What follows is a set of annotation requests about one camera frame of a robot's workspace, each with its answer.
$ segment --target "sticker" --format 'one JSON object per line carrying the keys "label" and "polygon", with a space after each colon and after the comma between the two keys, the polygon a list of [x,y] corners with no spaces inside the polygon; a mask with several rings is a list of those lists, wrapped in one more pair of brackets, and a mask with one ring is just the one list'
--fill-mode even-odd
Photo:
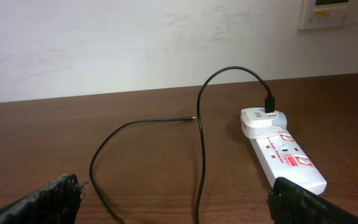
{"label": "sticker", "polygon": [[294,141],[293,138],[289,135],[280,134],[280,136],[284,141]]}
{"label": "sticker", "polygon": [[285,162],[288,165],[290,165],[290,166],[297,166],[298,165],[291,154],[283,154],[283,157],[285,159]]}
{"label": "sticker", "polygon": [[313,17],[315,18],[328,17],[328,16],[329,16],[328,11],[314,12],[313,14]]}
{"label": "sticker", "polygon": [[306,165],[306,166],[313,166],[312,163],[310,162],[309,159],[304,158],[304,157],[298,157],[295,156],[295,158],[297,159],[297,161],[302,164],[302,165]]}

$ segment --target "red and white sticker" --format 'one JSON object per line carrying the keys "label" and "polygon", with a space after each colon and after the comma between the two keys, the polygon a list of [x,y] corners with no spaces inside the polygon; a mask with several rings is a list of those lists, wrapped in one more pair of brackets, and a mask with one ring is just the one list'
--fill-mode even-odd
{"label": "red and white sticker", "polygon": [[284,141],[294,141],[292,136],[289,136],[289,135],[286,135],[286,134],[280,134],[280,136]]}
{"label": "red and white sticker", "polygon": [[297,166],[298,165],[291,154],[283,154],[283,158],[285,160],[285,163],[287,163],[290,166]]}
{"label": "red and white sticker", "polygon": [[295,158],[297,159],[297,161],[302,164],[302,165],[307,165],[307,166],[313,166],[313,164],[310,162],[309,159],[304,158],[304,157],[298,157],[295,156]]}

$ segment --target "table surface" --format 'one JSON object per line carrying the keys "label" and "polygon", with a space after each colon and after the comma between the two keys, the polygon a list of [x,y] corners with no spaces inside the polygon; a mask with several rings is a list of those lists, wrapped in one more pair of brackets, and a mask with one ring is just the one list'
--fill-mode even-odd
{"label": "table surface", "polygon": [[[358,74],[267,82],[288,130],[327,180],[322,198],[358,216]],[[200,87],[0,103],[0,208],[65,173],[89,180],[91,158],[120,125],[196,115]],[[263,106],[258,82],[208,86],[202,223],[273,223],[269,183],[240,110]],[[193,223],[201,175],[196,121],[135,124],[100,153],[95,177],[127,223]],[[115,223],[91,184],[76,223]]]}

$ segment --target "thermostat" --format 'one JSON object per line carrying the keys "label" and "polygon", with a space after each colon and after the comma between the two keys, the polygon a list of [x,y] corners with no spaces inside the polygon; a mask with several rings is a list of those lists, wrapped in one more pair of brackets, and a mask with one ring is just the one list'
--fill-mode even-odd
{"label": "thermostat", "polygon": [[347,26],[357,11],[358,0],[303,0],[299,29]]}

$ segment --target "black object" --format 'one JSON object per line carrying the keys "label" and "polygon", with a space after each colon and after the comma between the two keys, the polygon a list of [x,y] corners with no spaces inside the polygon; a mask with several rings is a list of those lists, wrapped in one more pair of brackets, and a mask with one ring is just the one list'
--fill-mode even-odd
{"label": "black object", "polygon": [[279,177],[268,193],[268,208],[275,224],[358,224],[358,218]]}
{"label": "black object", "polygon": [[248,68],[243,68],[243,67],[239,67],[239,66],[231,66],[231,67],[222,68],[219,71],[215,72],[213,75],[211,75],[205,81],[204,85],[200,89],[200,92],[198,93],[198,98],[197,98],[197,117],[198,117],[198,127],[200,129],[201,154],[203,156],[203,169],[201,170],[200,186],[198,187],[196,206],[195,206],[195,211],[194,211],[196,224],[200,224],[200,218],[198,216],[198,211],[200,209],[201,194],[203,193],[203,186],[204,186],[204,180],[205,180],[205,143],[204,143],[203,125],[201,123],[201,115],[200,115],[201,94],[203,93],[206,85],[208,85],[208,83],[216,75],[219,75],[220,73],[227,71],[227,70],[242,70],[242,71],[248,72],[249,74],[253,75],[256,79],[258,79],[258,81],[261,82],[261,84],[265,87],[265,89],[267,91],[267,97],[265,98],[265,112],[266,113],[274,112],[274,97],[272,95],[272,92],[270,91],[269,86],[265,83],[265,81],[262,78],[260,78],[255,72],[249,70]]}
{"label": "black object", "polygon": [[83,185],[75,174],[58,180],[0,209],[0,224],[74,224]]}
{"label": "black object", "polygon": [[185,117],[185,118],[172,118],[172,119],[143,119],[138,121],[132,121],[129,123],[126,123],[122,125],[121,127],[117,128],[115,131],[113,131],[99,146],[98,150],[96,150],[95,154],[93,155],[91,165],[89,166],[89,177],[91,178],[91,182],[93,184],[93,187],[98,193],[100,200],[102,201],[103,205],[106,207],[107,211],[114,217],[115,220],[117,220],[120,224],[125,224],[124,220],[112,209],[110,206],[106,196],[103,195],[102,191],[99,189],[94,177],[93,177],[93,164],[96,160],[100,150],[102,150],[103,146],[111,139],[113,135],[115,135],[117,132],[119,132],[122,128],[125,128],[126,126],[129,126],[131,124],[136,123],[143,123],[143,122],[171,122],[171,121],[193,121],[196,119],[195,117]]}

